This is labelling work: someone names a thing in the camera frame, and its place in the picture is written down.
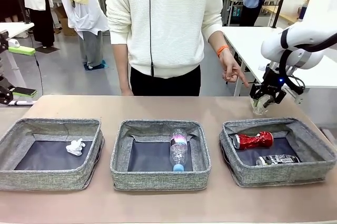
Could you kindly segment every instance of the plastic bottle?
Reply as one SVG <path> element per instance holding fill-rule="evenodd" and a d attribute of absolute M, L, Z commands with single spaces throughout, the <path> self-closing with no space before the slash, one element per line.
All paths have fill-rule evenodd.
<path fill-rule="evenodd" d="M 187 134 L 182 129 L 175 129 L 170 146 L 170 161 L 173 171 L 184 171 L 187 159 Z"/>

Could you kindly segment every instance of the fabric storage basket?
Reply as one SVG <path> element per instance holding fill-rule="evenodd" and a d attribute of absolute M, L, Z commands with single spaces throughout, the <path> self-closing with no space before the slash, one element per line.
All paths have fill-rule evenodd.
<path fill-rule="evenodd" d="M 170 139 L 176 128 L 187 132 L 184 172 L 173 172 L 170 164 Z M 118 131 L 110 168 L 117 190 L 201 190 L 206 188 L 211 160 L 197 122 L 127 120 Z"/>
<path fill-rule="evenodd" d="M 273 145 L 267 148 L 237 150 L 235 134 L 273 134 Z M 233 179 L 242 187 L 280 186 L 315 183 L 325 180 L 336 164 L 336 152 L 304 123 L 293 118 L 230 121 L 223 124 L 220 143 Z M 300 163 L 255 166 L 259 156 L 297 155 Z"/>
<path fill-rule="evenodd" d="M 80 138 L 77 157 L 66 146 Z M 21 119 L 0 141 L 0 190 L 82 190 L 103 144 L 99 120 Z"/>

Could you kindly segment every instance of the black mat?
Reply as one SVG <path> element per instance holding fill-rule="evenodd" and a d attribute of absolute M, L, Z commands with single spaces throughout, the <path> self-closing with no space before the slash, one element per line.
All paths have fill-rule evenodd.
<path fill-rule="evenodd" d="M 185 171 L 193 171 L 191 146 L 187 143 L 187 162 Z M 173 171 L 170 162 L 169 142 L 136 142 L 133 141 L 128 171 Z"/>
<path fill-rule="evenodd" d="M 15 170 L 72 170 L 80 167 L 89 153 L 92 141 L 84 141 L 82 155 L 66 150 L 70 142 L 35 141 Z"/>
<path fill-rule="evenodd" d="M 258 157 L 271 154 L 289 154 L 298 157 L 286 138 L 274 139 L 273 145 L 270 148 L 257 147 L 252 149 L 236 150 L 236 153 L 241 161 L 249 166 L 255 166 Z"/>
<path fill-rule="evenodd" d="M 56 47 L 53 47 L 53 46 L 46 47 L 46 48 L 43 48 L 42 46 L 40 46 L 40 47 L 37 47 L 35 50 L 40 52 L 40 53 L 43 53 L 43 54 L 50 54 L 50 53 L 55 52 L 55 51 L 60 50 L 60 49 L 56 48 Z"/>

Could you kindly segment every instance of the ribbed white sweater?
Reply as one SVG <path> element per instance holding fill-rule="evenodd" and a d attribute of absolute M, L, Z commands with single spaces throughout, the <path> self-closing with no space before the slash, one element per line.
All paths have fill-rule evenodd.
<path fill-rule="evenodd" d="M 222 26 L 222 0 L 151 0 L 152 57 L 156 77 L 195 69 L 204 41 Z M 111 43 L 127 44 L 129 63 L 151 75 L 149 0 L 107 0 Z"/>

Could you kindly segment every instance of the black trousers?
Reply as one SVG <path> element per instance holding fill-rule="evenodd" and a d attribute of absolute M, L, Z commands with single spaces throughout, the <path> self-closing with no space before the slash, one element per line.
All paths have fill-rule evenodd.
<path fill-rule="evenodd" d="M 256 8 L 243 6 L 240 18 L 240 26 L 254 26 L 261 11 L 262 5 Z"/>
<path fill-rule="evenodd" d="M 201 70 L 198 66 L 185 75 L 164 79 L 131 68 L 130 83 L 135 96 L 199 96 Z"/>
<path fill-rule="evenodd" d="M 33 34 L 34 40 L 41 42 L 42 46 L 53 46 L 54 37 L 54 23 L 49 0 L 45 0 L 46 10 L 36 11 L 29 9 L 31 21 L 34 23 Z"/>

